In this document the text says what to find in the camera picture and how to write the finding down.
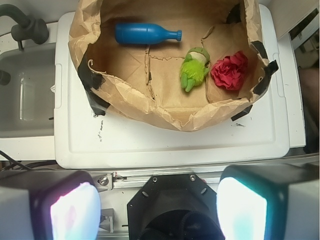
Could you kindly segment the light-up gripper left finger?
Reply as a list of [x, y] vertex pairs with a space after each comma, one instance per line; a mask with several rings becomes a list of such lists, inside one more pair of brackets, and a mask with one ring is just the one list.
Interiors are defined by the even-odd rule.
[[95, 240], [101, 199], [84, 170], [0, 173], [2, 240]]

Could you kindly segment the light-up gripper right finger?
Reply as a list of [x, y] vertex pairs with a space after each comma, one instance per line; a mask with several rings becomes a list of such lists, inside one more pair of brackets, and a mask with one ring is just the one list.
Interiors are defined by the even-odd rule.
[[229, 165], [216, 209], [227, 240], [318, 240], [319, 165]]

